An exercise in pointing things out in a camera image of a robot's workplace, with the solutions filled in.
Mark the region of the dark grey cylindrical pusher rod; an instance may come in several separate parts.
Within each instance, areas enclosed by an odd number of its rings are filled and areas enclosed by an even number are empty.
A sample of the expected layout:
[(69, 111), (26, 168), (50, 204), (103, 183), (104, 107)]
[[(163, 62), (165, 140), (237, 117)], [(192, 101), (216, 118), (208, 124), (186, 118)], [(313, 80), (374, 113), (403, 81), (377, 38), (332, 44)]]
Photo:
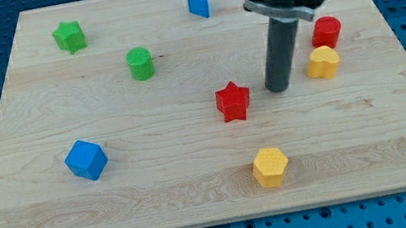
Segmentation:
[(289, 87), (298, 23), (298, 20), (269, 20), (265, 88), (270, 92), (283, 92)]

